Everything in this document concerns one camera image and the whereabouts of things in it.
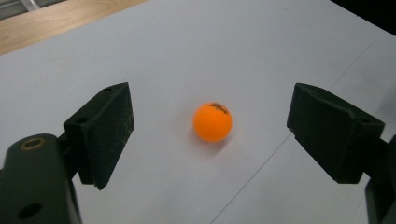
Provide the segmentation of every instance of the line on surface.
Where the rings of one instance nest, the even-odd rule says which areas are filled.
[[[256,176],[256,174],[262,169],[262,167],[264,167],[265,163],[267,163],[269,160],[271,160],[271,158],[275,155],[275,153],[283,146],[283,144],[286,142],[286,140],[288,140],[288,138],[291,136],[291,133],[289,133],[289,135],[285,138],[285,140],[283,140],[283,142],[279,145],[279,147],[273,152],[273,154],[271,154],[271,156],[262,164],[262,166],[256,171],[256,173],[254,173],[254,175],[247,181],[247,183],[235,194],[235,196],[233,196],[231,198],[231,200],[224,206],[223,209],[221,209],[221,211],[218,213],[217,216],[215,216],[215,218],[210,222],[210,224],[212,224],[214,221],[216,221],[216,219],[218,219],[218,217],[220,216],[220,214],[222,212],[224,212],[224,210],[228,207],[228,205],[230,205],[233,200],[236,198],[236,196],[238,196],[238,194],[240,192],[242,192],[242,190],[248,185],[248,183],[254,178],[254,176]]]
[[[353,213],[353,215],[352,215],[350,221],[348,222],[349,224],[352,223],[353,218],[356,216],[356,213],[358,213],[358,210],[359,210],[359,208],[361,207],[361,203],[363,202],[363,199],[364,199],[364,196],[361,197],[361,201],[359,202],[358,207],[356,208],[356,210],[355,210],[355,212]]]
[[[331,89],[335,86],[335,84],[338,83],[339,80],[341,80],[341,78],[343,78],[343,76],[347,73],[347,71],[349,71],[349,69],[353,66],[353,64],[355,64],[355,62],[361,57],[361,55],[363,55],[364,52],[366,52],[366,50],[368,48],[370,48],[370,46],[372,46],[373,42],[371,42],[359,55],[358,57],[352,62],[352,64],[346,69],[346,71],[334,82],[334,84],[332,84]]]

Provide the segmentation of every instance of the orange ball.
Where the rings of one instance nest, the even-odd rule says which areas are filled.
[[[195,112],[193,127],[196,134],[207,142],[218,142],[227,137],[233,127],[233,118],[224,105],[206,103]]]

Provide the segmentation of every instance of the screw hole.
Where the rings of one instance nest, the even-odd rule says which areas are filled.
[[[85,123],[85,122],[87,122],[87,121],[88,121],[87,118],[76,119],[76,122],[77,122],[77,123]]]
[[[42,137],[31,138],[31,139],[24,141],[22,143],[22,145],[20,146],[20,149],[23,149],[23,150],[36,149],[36,148],[42,147],[44,145],[45,141],[46,140]]]
[[[24,208],[22,208],[22,210],[18,213],[18,217],[21,220],[25,220],[30,217],[34,217],[35,215],[37,215],[37,213],[40,212],[42,207],[43,206],[41,205],[41,203],[31,203],[31,204],[25,206]]]

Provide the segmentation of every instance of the white table surface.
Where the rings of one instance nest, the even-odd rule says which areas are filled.
[[[317,85],[396,133],[396,37],[329,0],[150,0],[0,57],[0,162],[99,90],[129,82],[135,130],[102,191],[74,179],[84,223],[367,223],[286,127],[293,86]],[[218,144],[194,110],[229,107]]]

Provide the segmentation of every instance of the black bracket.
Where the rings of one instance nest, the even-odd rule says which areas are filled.
[[[83,184],[108,183],[134,129],[128,83],[99,91],[64,128],[59,138],[37,134],[9,148],[0,223],[81,223],[71,179],[78,172]]]
[[[396,223],[396,135],[380,139],[385,124],[334,94],[297,83],[291,100],[288,127],[296,140],[339,184],[366,187],[370,224]]]

